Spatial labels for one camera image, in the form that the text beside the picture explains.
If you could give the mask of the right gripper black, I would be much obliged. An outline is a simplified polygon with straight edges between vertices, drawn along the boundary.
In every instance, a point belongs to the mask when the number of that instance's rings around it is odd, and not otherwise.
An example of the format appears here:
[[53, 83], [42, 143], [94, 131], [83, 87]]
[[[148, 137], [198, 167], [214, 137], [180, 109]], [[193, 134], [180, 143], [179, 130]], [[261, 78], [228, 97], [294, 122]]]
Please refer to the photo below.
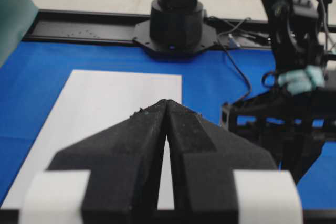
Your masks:
[[327, 71], [326, 87], [291, 96], [269, 90], [245, 101], [222, 105], [221, 125], [268, 150], [276, 165], [298, 182], [335, 142], [335, 71]]

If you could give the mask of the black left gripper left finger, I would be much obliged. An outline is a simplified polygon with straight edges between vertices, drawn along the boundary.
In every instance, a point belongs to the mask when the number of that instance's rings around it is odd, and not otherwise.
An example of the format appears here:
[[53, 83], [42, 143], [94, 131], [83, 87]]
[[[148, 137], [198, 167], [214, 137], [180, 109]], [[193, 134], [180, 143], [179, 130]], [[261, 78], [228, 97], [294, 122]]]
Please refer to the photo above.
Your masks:
[[157, 209], [167, 101], [58, 151], [48, 170], [89, 170], [84, 223], [148, 223]]

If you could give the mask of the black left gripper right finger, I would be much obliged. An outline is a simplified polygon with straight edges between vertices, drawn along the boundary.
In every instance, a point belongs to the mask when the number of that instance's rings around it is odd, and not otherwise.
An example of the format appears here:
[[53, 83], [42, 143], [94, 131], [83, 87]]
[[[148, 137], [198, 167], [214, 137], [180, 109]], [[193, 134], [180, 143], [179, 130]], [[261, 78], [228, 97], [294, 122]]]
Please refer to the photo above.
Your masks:
[[184, 223], [238, 223], [233, 171], [275, 170], [271, 154], [168, 100], [175, 210]]

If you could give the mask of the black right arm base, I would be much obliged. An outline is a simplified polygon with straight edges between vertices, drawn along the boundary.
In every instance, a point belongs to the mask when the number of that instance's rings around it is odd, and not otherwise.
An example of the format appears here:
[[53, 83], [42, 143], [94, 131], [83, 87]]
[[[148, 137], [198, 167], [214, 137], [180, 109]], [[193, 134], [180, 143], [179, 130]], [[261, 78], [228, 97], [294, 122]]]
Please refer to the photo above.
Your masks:
[[153, 57], [190, 57], [216, 45], [199, 0], [153, 0], [150, 18], [134, 27], [133, 41]]

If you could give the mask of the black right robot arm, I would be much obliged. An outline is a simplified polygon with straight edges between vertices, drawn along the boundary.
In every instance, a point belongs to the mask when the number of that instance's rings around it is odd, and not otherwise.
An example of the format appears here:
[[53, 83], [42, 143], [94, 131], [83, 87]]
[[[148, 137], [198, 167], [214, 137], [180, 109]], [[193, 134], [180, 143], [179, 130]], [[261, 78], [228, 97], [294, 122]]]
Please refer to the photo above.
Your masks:
[[318, 34], [326, 29], [323, 0], [261, 0], [275, 69], [267, 91], [222, 105], [222, 126], [267, 149], [295, 182], [335, 141], [335, 86], [326, 84], [327, 52]]

